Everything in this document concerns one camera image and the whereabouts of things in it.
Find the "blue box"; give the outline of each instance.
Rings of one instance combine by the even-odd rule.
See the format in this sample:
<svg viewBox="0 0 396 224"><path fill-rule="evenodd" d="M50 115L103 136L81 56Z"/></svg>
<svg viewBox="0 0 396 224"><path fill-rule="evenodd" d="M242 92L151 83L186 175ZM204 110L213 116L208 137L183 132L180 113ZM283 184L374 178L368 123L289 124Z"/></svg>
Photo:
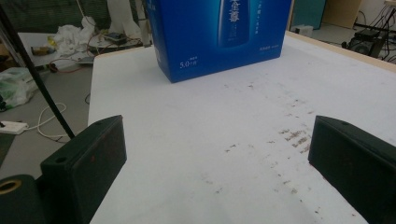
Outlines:
<svg viewBox="0 0 396 224"><path fill-rule="evenodd" d="M148 0L158 65L171 82L280 56L291 0Z"/></svg>

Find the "floor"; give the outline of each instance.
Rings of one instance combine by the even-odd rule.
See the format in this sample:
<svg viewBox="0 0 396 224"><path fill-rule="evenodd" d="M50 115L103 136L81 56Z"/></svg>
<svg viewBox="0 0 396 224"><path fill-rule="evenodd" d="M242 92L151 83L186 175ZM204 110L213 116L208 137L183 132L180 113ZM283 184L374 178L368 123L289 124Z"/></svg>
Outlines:
<svg viewBox="0 0 396 224"><path fill-rule="evenodd" d="M341 47L341 43L350 41L355 32L356 30L353 29L323 24L319 30L313 32L312 37ZM88 65L70 74L53 74L47 71L42 73L42 78L53 101L67 106L63 115L73 132L78 133L86 128L88 124L92 67ZM0 120L23 121L32 127L37 125L38 117L46 106L47 103L38 91L27 104L0 113ZM43 119L47 119L50 116L51 113L47 111ZM42 126L42 131L46 134L64 133L56 119ZM26 131L16 136L0 168L0 179L20 174L28 174L38 178L41 175L40 162L62 147L64 143L61 142L66 141L67 137L64 137L59 142L55 142L40 135L36 130Z"/></svg>

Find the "wall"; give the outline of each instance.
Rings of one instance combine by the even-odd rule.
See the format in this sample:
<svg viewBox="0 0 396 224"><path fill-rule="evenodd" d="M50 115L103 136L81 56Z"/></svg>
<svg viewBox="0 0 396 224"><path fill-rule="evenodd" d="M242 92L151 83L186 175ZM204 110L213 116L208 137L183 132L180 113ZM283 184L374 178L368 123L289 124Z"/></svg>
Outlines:
<svg viewBox="0 0 396 224"><path fill-rule="evenodd" d="M381 12L382 8L385 6L385 0L362 0L361 1L361 11L365 14L367 19L367 25L370 24ZM359 24L364 24L364 18L359 13L358 21ZM391 30L396 31L396 25L393 25Z"/></svg>

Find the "black metal pole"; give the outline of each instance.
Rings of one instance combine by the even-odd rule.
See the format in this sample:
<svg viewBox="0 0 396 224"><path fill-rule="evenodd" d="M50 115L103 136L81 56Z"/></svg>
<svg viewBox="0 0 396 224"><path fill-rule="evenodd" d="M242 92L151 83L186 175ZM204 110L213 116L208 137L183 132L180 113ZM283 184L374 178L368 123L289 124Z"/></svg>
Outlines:
<svg viewBox="0 0 396 224"><path fill-rule="evenodd" d="M75 135L73 134L73 132L70 129L69 125L67 124L66 120L62 116L58 107L53 102L53 100L50 96L50 93L47 91L47 88L44 85L44 82L41 79L40 75L35 70L35 65L32 63L32 60L30 59L29 55L27 54L26 49L24 48L20 37L18 36L17 32L12 27L12 24L9 21L9 19L6 15L6 12L3 10L3 7L1 4L0 4L0 20L3 23L4 28L6 29L6 33L8 33L9 37L11 38L11 41L15 44L16 51L21 55L23 61L26 64L26 67L29 69L30 74L32 75L33 79L35 80L35 84L37 85L37 87L41 91L41 93L43 94L44 99L46 99L46 101L49 104L49 107L51 108L56 119L64 127L64 130L66 131L67 135L70 138L74 138Z"/></svg>

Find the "plastic bag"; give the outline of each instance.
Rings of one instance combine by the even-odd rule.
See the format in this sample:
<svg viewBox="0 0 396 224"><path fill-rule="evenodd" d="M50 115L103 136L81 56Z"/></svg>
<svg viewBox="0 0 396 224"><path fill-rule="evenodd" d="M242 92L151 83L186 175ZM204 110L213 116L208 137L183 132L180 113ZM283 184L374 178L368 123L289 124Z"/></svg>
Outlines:
<svg viewBox="0 0 396 224"><path fill-rule="evenodd" d="M35 90L37 85L27 68L13 67L0 73L0 111L26 104Z"/></svg>

